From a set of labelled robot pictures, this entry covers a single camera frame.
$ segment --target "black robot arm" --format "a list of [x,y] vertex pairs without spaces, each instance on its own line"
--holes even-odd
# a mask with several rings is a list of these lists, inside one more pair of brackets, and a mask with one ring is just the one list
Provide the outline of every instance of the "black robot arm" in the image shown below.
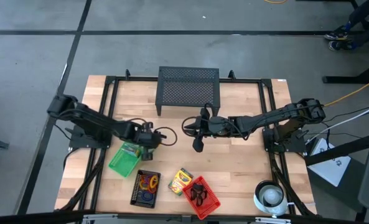
[[[200,116],[190,117],[183,121],[182,130],[186,135],[195,138],[193,147],[197,152],[202,152],[203,137],[243,138],[247,140],[249,135],[260,127],[288,120],[286,124],[278,125],[272,129],[271,137],[274,142],[280,143],[288,140],[293,132],[305,124],[321,123],[325,118],[322,107],[318,100],[303,99],[298,103],[291,103],[257,116],[223,118],[214,113],[210,117],[205,105],[201,109]],[[191,118],[195,118],[195,122],[184,126],[184,123]]]
[[159,131],[151,130],[152,122],[138,124],[132,121],[117,121],[78,103],[74,96],[55,96],[47,112],[55,119],[71,121],[81,127],[89,138],[104,139],[113,134],[125,142],[143,146],[146,149],[143,160],[151,160],[152,154],[148,153],[148,149],[155,149],[162,139],[166,138]]

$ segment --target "red basket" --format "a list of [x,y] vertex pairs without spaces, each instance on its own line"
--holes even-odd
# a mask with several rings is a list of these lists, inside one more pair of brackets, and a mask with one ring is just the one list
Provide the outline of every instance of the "red basket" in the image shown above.
[[[194,184],[202,184],[205,187],[205,190],[208,192],[207,198],[203,201],[201,206],[197,206],[196,201],[191,201],[191,188]],[[187,200],[190,202],[192,208],[198,215],[200,220],[203,220],[209,214],[211,214],[216,208],[220,206],[220,202],[217,199],[216,195],[213,193],[208,183],[202,176],[199,176],[195,180],[191,182],[191,184],[187,185],[183,188],[183,192]]]

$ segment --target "wooden tabletop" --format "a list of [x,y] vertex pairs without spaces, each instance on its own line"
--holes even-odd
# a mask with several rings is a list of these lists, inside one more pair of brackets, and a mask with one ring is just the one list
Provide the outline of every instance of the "wooden tabletop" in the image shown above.
[[[105,76],[91,75],[88,78],[83,103],[97,110],[103,93]],[[285,80],[272,80],[277,108],[291,102]],[[110,160],[122,145],[113,138],[107,150],[100,192],[97,201],[98,212],[114,213],[165,213],[195,214],[182,195],[177,196],[167,185],[180,168],[185,168],[194,177],[202,175],[215,192],[221,206],[214,215],[262,215],[253,203],[255,187],[262,180],[271,180],[268,154],[264,151],[261,129],[251,134],[249,140],[240,138],[204,139],[203,152],[192,149],[193,139],[181,131],[183,119],[199,115],[200,108],[163,106],[162,116],[158,117],[155,107],[157,82],[124,82],[118,86],[118,97],[114,109],[114,119],[143,118],[152,121],[154,127],[173,128],[178,141],[174,146],[159,146],[154,152],[154,160],[141,161],[127,178],[120,176],[108,167]],[[264,90],[269,110],[267,89]],[[221,83],[219,116],[254,116],[261,113],[257,84]],[[169,131],[166,142],[173,141]],[[85,176],[89,149],[74,152],[67,160],[55,208],[64,206],[78,190]],[[295,153],[286,153],[289,178],[293,189],[312,212],[316,212],[309,178],[304,160]],[[160,172],[162,174],[158,197],[154,209],[130,205],[134,179],[138,169]],[[90,206],[93,184],[89,187],[86,208]]]

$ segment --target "green plastic container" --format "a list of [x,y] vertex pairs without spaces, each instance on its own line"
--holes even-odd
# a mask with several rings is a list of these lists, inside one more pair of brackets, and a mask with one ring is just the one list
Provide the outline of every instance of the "green plastic container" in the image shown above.
[[[125,152],[122,148],[126,146],[136,147],[140,150],[139,157],[133,156]],[[123,177],[127,177],[132,173],[137,163],[141,160],[142,147],[134,144],[124,142],[120,149],[116,152],[114,158],[112,158],[108,167],[115,172],[121,174]]]

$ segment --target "concrete floor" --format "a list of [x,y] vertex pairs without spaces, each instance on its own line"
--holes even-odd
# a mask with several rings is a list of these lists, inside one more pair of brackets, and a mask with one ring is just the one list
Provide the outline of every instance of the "concrete floor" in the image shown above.
[[[85,0],[3,0],[0,29],[76,29],[84,5]],[[85,29],[329,30],[346,23],[351,12],[347,2],[93,0]],[[0,36],[0,140],[10,142],[8,151],[0,151],[0,215],[14,212],[72,40],[72,36]],[[325,85],[321,77],[364,71],[369,67],[369,44],[354,52],[332,52],[322,37],[83,36],[65,93],[80,99],[88,75],[123,75],[128,68],[133,75],[156,76],[161,65],[215,67],[223,77],[234,70],[237,77],[285,78],[293,101],[317,98],[326,103],[360,85]],[[369,87],[326,113],[332,117],[365,106],[369,106]],[[323,126],[308,128],[317,131]],[[369,135],[369,115],[333,132]],[[351,140],[343,135],[330,138],[334,145]],[[53,130],[29,212],[53,210],[67,145],[62,134]],[[364,161],[366,155],[363,151],[352,157]],[[312,189],[319,214],[354,219],[355,212],[346,205],[314,185]]]

